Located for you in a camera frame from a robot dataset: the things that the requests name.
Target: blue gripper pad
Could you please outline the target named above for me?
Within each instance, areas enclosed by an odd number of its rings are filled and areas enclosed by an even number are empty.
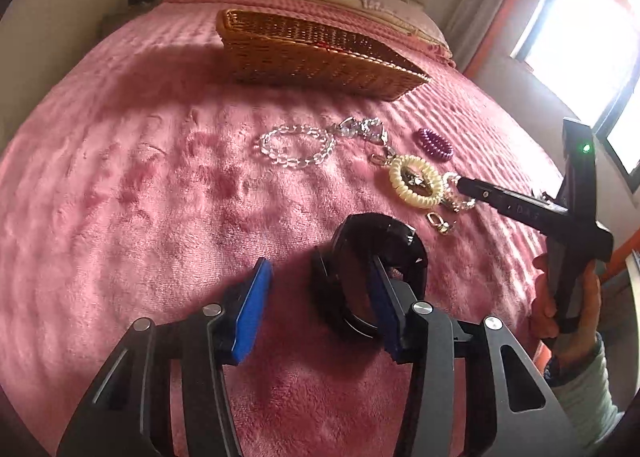
[[[239,365],[254,348],[272,274],[269,260],[260,258],[252,276],[243,285],[244,301],[239,302],[239,310],[234,311],[236,332],[229,364]]]
[[[404,312],[382,262],[376,255],[369,259],[367,290],[385,350],[391,355],[392,360],[400,362],[403,350]]]

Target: pink fleece bedspread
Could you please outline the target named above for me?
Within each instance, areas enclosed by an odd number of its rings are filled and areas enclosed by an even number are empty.
[[[377,37],[434,79],[393,103],[229,82],[216,13],[247,7]],[[380,148],[340,140],[324,164],[272,166],[253,148],[274,125],[380,117],[401,153],[412,133],[449,138],[439,165],[528,193],[559,173],[495,102],[430,46],[346,10],[302,0],[166,0],[92,50],[33,111],[0,163],[0,383],[53,453],[78,400],[135,318],[182,319],[255,260],[274,280],[255,349],[226,371],[248,457],[392,455],[410,368],[353,347],[316,315],[309,255],[348,214],[417,228],[427,298],[450,315],[505,320],[532,354],[527,315],[538,235],[479,205],[439,236],[400,201]],[[462,444],[457,395],[455,453]],[[185,454],[184,448],[179,451]]]

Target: spiral hair tie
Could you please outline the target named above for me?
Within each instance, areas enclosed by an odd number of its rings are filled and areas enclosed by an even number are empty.
[[[422,149],[432,159],[444,162],[453,157],[452,144],[433,130],[421,128],[417,132],[417,138]]]

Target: metal clasp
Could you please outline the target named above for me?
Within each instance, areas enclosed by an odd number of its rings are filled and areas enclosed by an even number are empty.
[[[372,153],[369,160],[378,166],[387,166],[388,164],[391,164],[391,161],[393,161],[397,156],[398,152],[396,152],[396,149],[390,144],[385,143],[385,155]]]
[[[382,146],[386,146],[389,142],[389,134],[386,131],[384,124],[382,125],[382,130],[380,131],[380,142],[382,143]]]
[[[343,137],[353,137],[358,133],[358,122],[353,117],[347,117],[343,119],[339,124],[334,124],[335,132],[339,133]]]
[[[462,206],[459,204],[459,202],[447,195],[447,193],[442,196],[440,204],[454,213],[460,213],[462,211]]]
[[[442,218],[440,214],[437,214],[436,212],[427,213],[427,220],[429,221],[430,225],[433,226],[441,235],[448,235],[456,225],[455,222],[452,224],[445,222],[444,218]]]

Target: wicker basket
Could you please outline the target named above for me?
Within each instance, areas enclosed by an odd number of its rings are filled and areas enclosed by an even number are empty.
[[[431,78],[386,45],[279,14],[228,9],[217,30],[236,80],[306,85],[393,101]]]

